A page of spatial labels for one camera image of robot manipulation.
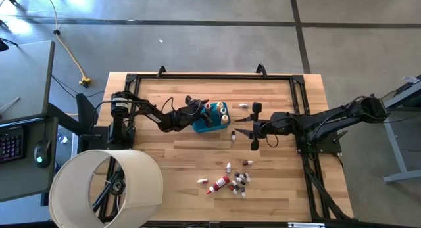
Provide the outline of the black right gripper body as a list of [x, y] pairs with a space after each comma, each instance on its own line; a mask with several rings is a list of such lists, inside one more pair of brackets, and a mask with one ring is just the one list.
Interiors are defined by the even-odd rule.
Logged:
[[251, 150], [259, 149], [261, 139], [266, 139], [266, 142], [270, 147], [276, 147], [279, 140], [276, 139], [276, 144], [271, 145], [268, 142], [269, 135], [277, 137], [277, 135], [288, 135], [291, 133], [289, 118], [286, 113], [276, 112], [273, 113], [271, 120], [260, 120], [259, 114], [262, 112], [262, 104], [258, 102], [253, 103], [252, 112]]

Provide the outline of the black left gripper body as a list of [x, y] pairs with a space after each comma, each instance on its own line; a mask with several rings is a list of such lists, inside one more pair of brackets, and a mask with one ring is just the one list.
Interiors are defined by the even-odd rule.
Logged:
[[199, 104], [197, 99], [192, 99], [189, 95], [186, 96], [185, 102], [187, 106], [173, 110], [170, 113], [173, 131], [181, 131], [201, 118], [203, 105]]

